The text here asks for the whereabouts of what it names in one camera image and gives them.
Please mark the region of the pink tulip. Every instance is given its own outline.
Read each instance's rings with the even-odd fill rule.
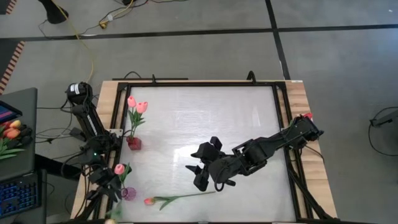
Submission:
[[[153,204],[155,204],[155,199],[154,198],[147,198],[147,199],[144,200],[144,203],[146,205],[153,205]]]
[[[121,175],[122,173],[124,173],[124,165],[123,164],[116,165],[116,167],[114,168],[114,173],[117,175]]]
[[[132,96],[129,96],[129,98],[127,99],[127,104],[129,105],[129,107],[135,107],[137,105],[136,100]]]
[[[137,104],[137,113],[143,114],[145,111],[147,111],[148,107],[148,102],[139,102]]]

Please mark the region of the yellow cable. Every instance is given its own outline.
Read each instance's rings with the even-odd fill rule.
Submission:
[[[129,4],[126,8],[124,8],[122,11],[116,13],[116,14],[115,14],[114,16],[112,16],[112,17],[115,18],[116,16],[120,15],[120,13],[122,13],[122,12],[128,10],[128,9],[130,8],[130,6],[132,5],[133,2],[134,2],[134,0],[131,0],[130,4]],[[104,26],[104,25],[107,24],[107,23],[109,23],[109,22],[110,22],[109,20],[106,20],[106,21],[103,21],[103,22],[99,22],[99,25],[104,29],[104,28],[106,27],[106,26]]]
[[[62,15],[63,15],[63,16],[65,17],[65,19],[68,21],[68,24],[69,24],[69,26],[72,28],[72,30],[74,31],[76,38],[77,38],[78,40],[80,40],[80,42],[81,42],[81,44],[83,44],[83,46],[85,46],[85,48],[86,48],[87,51],[88,51],[88,54],[90,55],[90,59],[91,59],[91,72],[90,72],[90,75],[88,76],[88,78],[86,79],[86,83],[88,83],[88,82],[91,80],[91,77],[92,77],[93,74],[94,74],[94,56],[93,56],[93,54],[91,53],[90,48],[86,45],[86,43],[84,43],[84,41],[82,41],[82,40],[80,39],[77,30],[75,29],[75,27],[73,26],[73,24],[69,21],[67,15],[65,15],[65,13],[64,13],[63,10],[61,9],[61,7],[59,7],[58,4],[55,3],[54,0],[51,0],[51,1],[55,4],[55,6],[60,10],[60,12],[62,13]]]

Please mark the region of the purple vase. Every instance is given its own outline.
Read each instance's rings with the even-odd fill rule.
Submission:
[[[121,194],[122,194],[122,198],[124,200],[131,201],[131,200],[135,199],[135,197],[137,195],[137,191],[132,187],[126,187],[121,190]]]

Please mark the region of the keyboard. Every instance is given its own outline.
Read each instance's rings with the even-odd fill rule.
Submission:
[[[36,173],[0,183],[0,218],[40,206],[41,181]]]

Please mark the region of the wooden frame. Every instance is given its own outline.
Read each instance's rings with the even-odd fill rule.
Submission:
[[[99,95],[98,105],[97,105],[97,113],[99,118],[101,119],[105,128],[109,129],[111,127],[111,120],[114,112],[115,99],[118,94],[118,86],[119,83],[152,83],[152,80],[123,80],[123,81],[105,81],[101,87],[101,92]],[[251,80],[157,80],[157,83],[242,83],[242,82],[252,82]],[[280,82],[275,80],[260,80],[259,82]],[[289,105],[292,116],[297,116],[300,114],[305,114],[310,112],[310,107],[308,105],[307,96],[305,93],[304,85],[302,81],[286,81],[284,83],[287,92],[287,96],[289,98]],[[125,100],[126,92],[120,92],[120,102],[119,107],[117,109],[116,116],[116,127],[119,127],[122,121],[123,116],[123,108],[124,108],[124,100]],[[288,125],[288,113],[285,108],[285,100],[283,99],[283,94],[278,94],[279,96],[279,104],[282,110],[282,119],[284,121],[285,126]],[[320,147],[317,142],[311,142],[308,144],[310,147],[314,148],[318,152],[320,152]],[[115,153],[112,152],[111,160],[109,161],[109,165],[113,164],[113,159]],[[326,176],[325,167],[323,165],[322,159],[316,155],[312,151],[303,150],[302,156],[302,166],[303,173],[305,176],[305,180],[307,182],[307,187],[311,194],[314,196],[316,201],[324,208],[324,210],[331,216],[336,216],[335,206],[333,203],[333,198],[331,196],[330,187],[328,183],[328,179]],[[84,177],[80,177],[78,190],[76,192],[75,202],[73,204],[73,210],[71,214],[71,218],[74,218],[77,212],[79,211],[81,204],[83,202],[84,193]],[[96,186],[90,186],[90,189],[95,189]],[[299,189],[296,187],[298,203],[300,214],[302,218],[307,218],[307,209],[304,203],[304,199]],[[101,202],[101,207],[99,210],[98,217],[104,218],[106,213],[107,206],[107,197],[103,197]]]

